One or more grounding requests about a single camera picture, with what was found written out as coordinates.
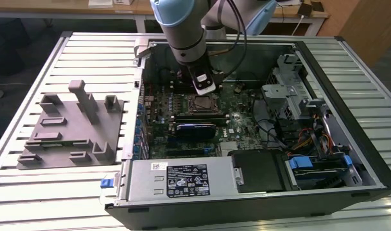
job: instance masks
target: black wire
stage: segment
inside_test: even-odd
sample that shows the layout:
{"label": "black wire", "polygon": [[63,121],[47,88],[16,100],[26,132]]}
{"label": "black wire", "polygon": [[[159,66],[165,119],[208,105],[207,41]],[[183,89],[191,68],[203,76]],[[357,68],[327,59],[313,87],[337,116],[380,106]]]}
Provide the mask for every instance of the black wire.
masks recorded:
{"label": "black wire", "polygon": [[253,105],[255,105],[255,99],[253,99],[253,101],[252,101],[252,110],[251,110],[251,113],[252,113],[252,120],[255,121],[255,123],[256,123],[259,129],[260,129],[263,132],[265,132],[268,136],[271,136],[271,137],[273,138],[273,140],[279,143],[279,146],[280,146],[281,149],[289,151],[288,146],[287,146],[287,145],[279,140],[279,138],[277,138],[272,133],[269,133],[269,131],[267,131],[267,130],[259,125],[259,123],[257,123],[257,121],[256,121],[256,119],[255,119],[255,115],[253,115]]}
{"label": "black wire", "polygon": [[228,49],[228,51],[227,51],[227,52],[229,52],[229,51],[233,50],[233,48],[236,47],[237,42],[239,42],[239,37],[240,37],[240,22],[239,22],[237,15],[236,15],[236,9],[235,9],[233,6],[231,5],[229,0],[227,0],[227,2],[228,2],[229,7],[231,7],[231,9],[232,9],[232,12],[233,12],[233,15],[235,15],[235,18],[236,18],[236,25],[237,25],[236,39],[235,39],[235,42],[233,42],[233,44],[232,44],[232,47],[231,47],[231,48]]}
{"label": "black wire", "polygon": [[267,149],[276,149],[276,148],[280,148],[280,145],[277,145],[277,147],[268,147],[269,142],[271,142],[271,143],[277,143],[277,142],[275,142],[275,141],[269,141],[269,133],[271,133],[271,130],[275,130],[275,128],[271,128],[271,129],[268,130],[268,133],[267,133],[267,144],[265,144],[265,148],[267,148]]}
{"label": "black wire", "polygon": [[232,9],[232,12],[233,12],[233,15],[235,15],[235,18],[236,18],[236,24],[237,24],[237,34],[236,34],[236,39],[235,39],[235,42],[233,42],[231,48],[228,50],[224,50],[224,51],[211,52],[212,54],[209,56],[227,54],[229,51],[232,51],[235,49],[236,45],[237,45],[239,37],[240,37],[240,22],[239,22],[236,10],[233,8],[233,5],[231,5],[229,0],[221,0],[221,1],[227,1],[228,5],[229,5],[229,7]]}
{"label": "black wire", "polygon": [[244,24],[244,21],[241,19],[241,16],[240,16],[240,13],[239,13],[239,10],[236,8],[236,5],[233,3],[232,0],[227,0],[228,1],[228,4],[231,6],[231,8],[233,8],[235,12],[236,12],[236,15],[237,15],[237,19],[239,19],[239,22],[240,22],[240,25],[241,25],[241,30],[243,30],[243,34],[244,34],[244,51],[243,51],[243,54],[241,54],[241,57],[239,59],[239,62],[237,64],[233,66],[233,68],[231,69],[231,71],[224,75],[224,79],[235,72],[235,70],[239,68],[241,62],[244,61],[245,59],[245,56],[247,56],[247,29],[245,29],[245,24]]}
{"label": "black wire", "polygon": [[284,16],[284,7],[281,5],[279,5],[279,3],[276,3],[277,6],[280,6],[280,9],[283,10],[283,23],[285,21],[285,16]]}

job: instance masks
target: metal slatted table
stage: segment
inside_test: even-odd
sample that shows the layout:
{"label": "metal slatted table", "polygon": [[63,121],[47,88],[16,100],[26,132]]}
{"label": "metal slatted table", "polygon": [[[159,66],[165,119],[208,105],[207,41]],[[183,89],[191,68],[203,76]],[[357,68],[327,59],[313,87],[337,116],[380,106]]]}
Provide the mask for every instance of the metal slatted table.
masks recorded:
{"label": "metal slatted table", "polygon": [[[123,135],[133,127],[128,123],[133,116],[128,113],[128,100],[135,99],[133,80],[141,74],[132,63],[133,46],[141,37],[164,38],[157,34],[72,33],[59,39],[0,140],[0,230],[125,230],[104,211],[103,200],[115,196],[115,191],[100,190],[100,179],[120,170]],[[260,36],[249,39],[305,42],[391,168],[391,93],[345,42],[317,37]],[[75,100],[67,89],[72,79],[84,80],[85,91],[93,93],[96,100],[109,93],[125,100],[116,164],[20,171],[16,169],[17,157],[41,112],[37,102],[47,93],[57,93],[61,100]],[[391,196],[359,203],[329,216],[180,230],[289,230],[291,227],[299,231],[391,230]]]}

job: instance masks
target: robotic arm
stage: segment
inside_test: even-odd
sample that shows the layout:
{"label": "robotic arm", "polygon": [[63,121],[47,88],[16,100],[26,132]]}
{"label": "robotic arm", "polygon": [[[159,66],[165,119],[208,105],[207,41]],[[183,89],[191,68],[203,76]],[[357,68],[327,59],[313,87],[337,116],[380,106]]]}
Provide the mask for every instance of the robotic arm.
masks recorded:
{"label": "robotic arm", "polygon": [[260,34],[276,8],[275,0],[151,0],[175,59],[191,77],[199,95],[216,89],[205,35],[224,26],[237,30],[237,16],[229,1],[244,21],[247,35]]}

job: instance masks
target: power supply label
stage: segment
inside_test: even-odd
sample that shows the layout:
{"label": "power supply label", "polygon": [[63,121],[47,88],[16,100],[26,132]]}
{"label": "power supply label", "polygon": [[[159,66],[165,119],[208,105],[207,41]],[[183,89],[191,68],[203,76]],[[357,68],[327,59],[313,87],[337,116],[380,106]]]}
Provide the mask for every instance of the power supply label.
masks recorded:
{"label": "power supply label", "polygon": [[167,196],[169,198],[208,195],[207,165],[167,167]]}

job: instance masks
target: white cable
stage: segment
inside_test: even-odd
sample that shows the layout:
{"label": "white cable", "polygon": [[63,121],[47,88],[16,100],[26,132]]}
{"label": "white cable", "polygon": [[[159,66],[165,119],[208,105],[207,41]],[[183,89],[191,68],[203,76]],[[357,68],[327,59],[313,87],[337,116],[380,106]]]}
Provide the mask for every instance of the white cable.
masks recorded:
{"label": "white cable", "polygon": [[295,28],[295,30],[293,30],[293,32],[292,32],[292,34],[291,34],[291,35],[293,35],[293,34],[295,34],[295,32],[296,32],[296,29],[297,29],[297,27],[299,27],[299,24],[300,24],[300,22],[303,21],[303,18],[304,18],[304,16],[301,15],[301,16],[300,16],[299,23],[297,23],[297,25],[296,25],[296,28]]}

